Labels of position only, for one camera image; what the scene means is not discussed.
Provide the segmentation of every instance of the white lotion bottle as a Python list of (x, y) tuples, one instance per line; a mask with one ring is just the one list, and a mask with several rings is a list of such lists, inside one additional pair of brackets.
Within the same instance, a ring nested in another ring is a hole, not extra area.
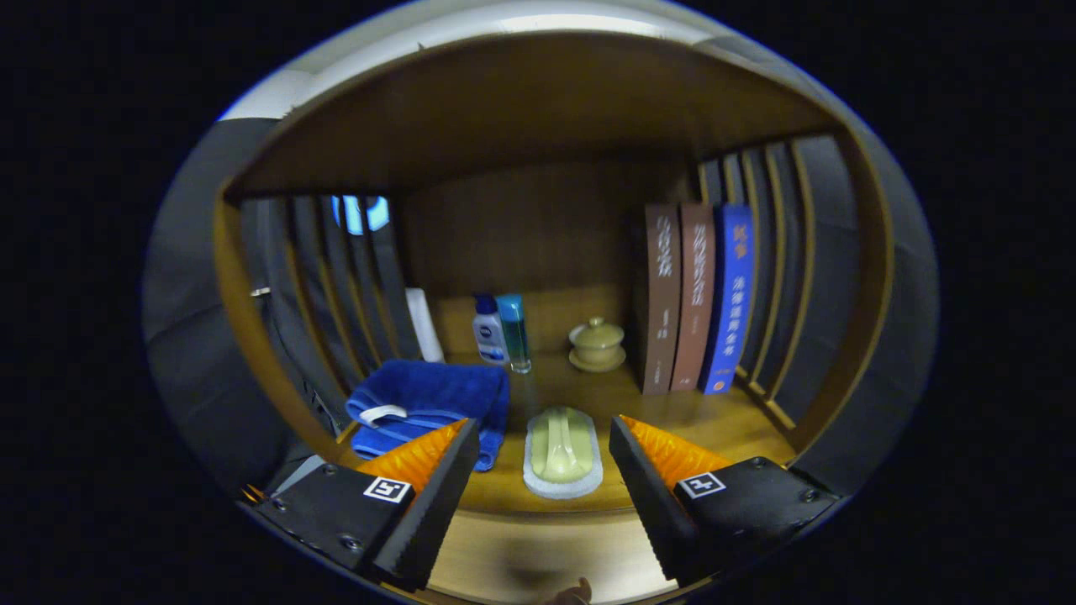
[(483, 362), (502, 366), (508, 363), (505, 329), (500, 325), (497, 301), (489, 294), (475, 295), (475, 342)]

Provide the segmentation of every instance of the white wall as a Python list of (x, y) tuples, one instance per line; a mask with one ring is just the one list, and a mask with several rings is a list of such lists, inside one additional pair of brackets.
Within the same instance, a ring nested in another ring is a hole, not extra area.
[(220, 119), (281, 117), (306, 99), (313, 74), (282, 69), (247, 90)]

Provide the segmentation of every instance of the blue towel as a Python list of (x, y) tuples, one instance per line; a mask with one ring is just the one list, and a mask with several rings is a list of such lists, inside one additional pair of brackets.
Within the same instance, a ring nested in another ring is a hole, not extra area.
[[(399, 406), (408, 417), (359, 418), (380, 406)], [(508, 375), (499, 367), (390, 360), (355, 389), (348, 413), (363, 427), (351, 446), (367, 460), (464, 418), (480, 419), (475, 469), (493, 468), (505, 441)]]

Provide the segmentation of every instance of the ceramic lid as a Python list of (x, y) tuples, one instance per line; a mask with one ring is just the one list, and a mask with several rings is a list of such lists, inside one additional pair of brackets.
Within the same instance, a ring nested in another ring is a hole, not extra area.
[(575, 335), (576, 347), (583, 349), (608, 349), (620, 344), (624, 339), (624, 330), (613, 324), (607, 324), (603, 318), (591, 318), (587, 325)]

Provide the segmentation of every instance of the book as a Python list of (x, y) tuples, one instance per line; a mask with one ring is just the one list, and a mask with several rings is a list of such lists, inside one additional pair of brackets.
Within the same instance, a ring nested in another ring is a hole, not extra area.
[(668, 393), (680, 320), (680, 217), (677, 206), (648, 205), (637, 230), (637, 364), (643, 395)]
[(698, 390), (706, 394), (728, 391), (736, 376), (736, 365), (744, 353), (748, 314), (751, 312), (754, 264), (751, 209), (747, 206), (724, 206), (713, 209), (713, 213), (720, 234), (716, 247), (717, 289), (703, 374), (698, 379)]
[(681, 258), (680, 330), (670, 391), (690, 391), (698, 383), (713, 309), (716, 238), (713, 208), (702, 203), (680, 207)]

